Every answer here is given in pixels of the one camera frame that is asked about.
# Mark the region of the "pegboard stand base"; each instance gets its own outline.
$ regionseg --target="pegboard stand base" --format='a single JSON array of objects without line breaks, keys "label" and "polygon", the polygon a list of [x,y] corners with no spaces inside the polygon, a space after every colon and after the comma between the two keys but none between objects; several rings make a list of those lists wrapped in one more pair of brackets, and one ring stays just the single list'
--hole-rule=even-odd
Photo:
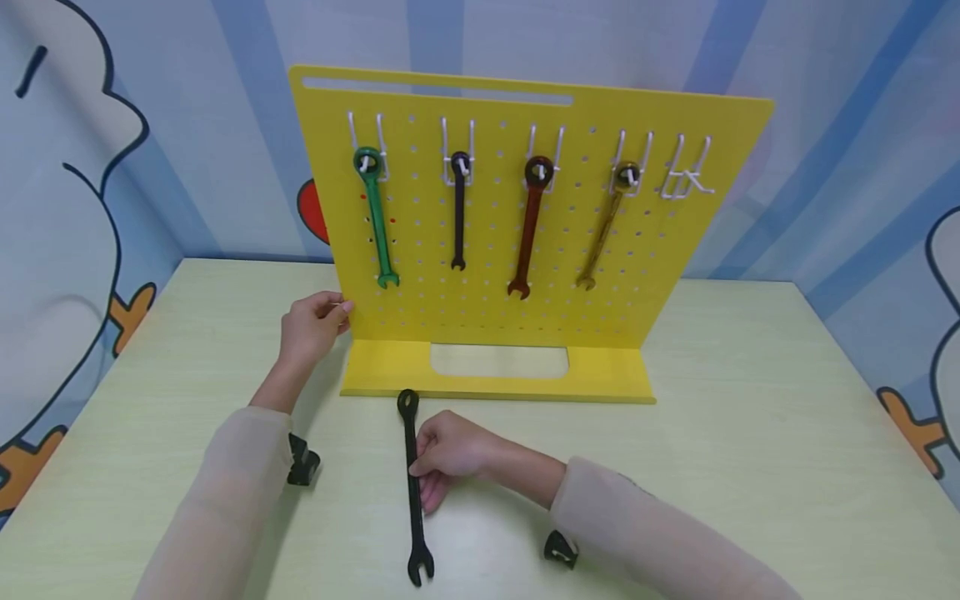
[{"label": "pegboard stand base", "polygon": [[344,396],[396,396],[412,388],[424,397],[656,402],[635,348],[566,349],[569,369],[554,379],[442,375],[430,364],[429,342],[354,340]]}]

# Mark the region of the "dark brown wrench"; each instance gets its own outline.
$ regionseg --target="dark brown wrench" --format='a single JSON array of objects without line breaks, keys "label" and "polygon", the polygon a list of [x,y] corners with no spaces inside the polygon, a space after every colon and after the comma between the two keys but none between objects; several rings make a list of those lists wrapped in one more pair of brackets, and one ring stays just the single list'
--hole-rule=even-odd
[{"label": "dark brown wrench", "polygon": [[530,269],[530,253],[534,249],[534,234],[540,215],[540,197],[553,179],[553,162],[546,156],[534,156],[527,160],[523,177],[527,180],[527,211],[523,217],[523,237],[520,239],[520,256],[516,260],[516,276],[507,286],[507,296],[518,291],[520,299],[526,300],[530,296],[527,271]]},{"label": "dark brown wrench", "polygon": [[[407,446],[407,469],[417,460],[417,405],[420,396],[413,390],[404,390],[396,397],[396,408],[403,418],[403,437]],[[407,493],[410,495],[410,537],[413,547],[407,561],[407,575],[414,586],[420,587],[420,566],[433,579],[433,555],[423,539],[423,511],[420,506],[420,480],[407,470]]]},{"label": "dark brown wrench", "polygon": [[467,267],[464,261],[464,187],[467,179],[467,169],[470,165],[470,155],[466,152],[455,152],[450,157],[450,168],[453,169],[454,184],[454,237],[453,237],[453,260],[450,261],[450,268],[460,267],[463,271]]}]

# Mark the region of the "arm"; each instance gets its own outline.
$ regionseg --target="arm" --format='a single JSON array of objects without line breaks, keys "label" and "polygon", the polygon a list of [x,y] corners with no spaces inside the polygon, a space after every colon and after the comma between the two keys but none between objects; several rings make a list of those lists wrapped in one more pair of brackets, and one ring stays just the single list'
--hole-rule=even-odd
[{"label": "arm", "polygon": [[550,511],[581,554],[673,600],[800,598],[768,566],[692,516],[609,469],[569,464],[499,438],[449,411],[418,435],[423,509],[437,510],[456,477],[476,475]]},{"label": "arm", "polygon": [[264,524],[293,464],[290,413],[317,362],[349,328],[351,302],[321,292],[281,321],[280,355],[250,406],[227,418],[147,563],[136,600],[243,594]]}]

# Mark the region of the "black plastic clip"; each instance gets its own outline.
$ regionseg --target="black plastic clip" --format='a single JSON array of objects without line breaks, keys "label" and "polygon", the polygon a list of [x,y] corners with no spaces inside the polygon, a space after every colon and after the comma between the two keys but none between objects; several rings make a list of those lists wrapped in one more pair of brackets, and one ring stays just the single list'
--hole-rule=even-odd
[{"label": "black plastic clip", "polygon": [[573,570],[580,555],[566,541],[564,534],[557,530],[550,532],[543,547],[543,557],[548,561],[563,563],[566,568]]},{"label": "black plastic clip", "polygon": [[290,452],[294,464],[287,473],[287,483],[292,486],[309,486],[313,476],[320,468],[320,455],[306,447],[306,440],[290,434]]}]

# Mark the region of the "table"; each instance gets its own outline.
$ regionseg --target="table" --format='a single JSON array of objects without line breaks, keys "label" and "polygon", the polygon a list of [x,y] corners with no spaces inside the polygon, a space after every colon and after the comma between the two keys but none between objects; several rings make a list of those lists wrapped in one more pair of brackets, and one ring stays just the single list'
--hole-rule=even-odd
[{"label": "table", "polygon": [[[213,431],[270,368],[280,315],[323,288],[332,266],[184,260],[0,532],[2,595],[129,598]],[[478,483],[426,520],[437,574],[414,589],[402,426],[392,398],[338,397],[348,346],[301,397],[295,431],[323,470],[285,491],[248,598],[654,597],[544,561],[547,515]],[[793,284],[681,281],[643,350],[653,406],[425,399],[420,421],[449,408],[620,470],[805,598],[960,597],[960,516]],[[555,353],[521,355],[549,372]]]}]

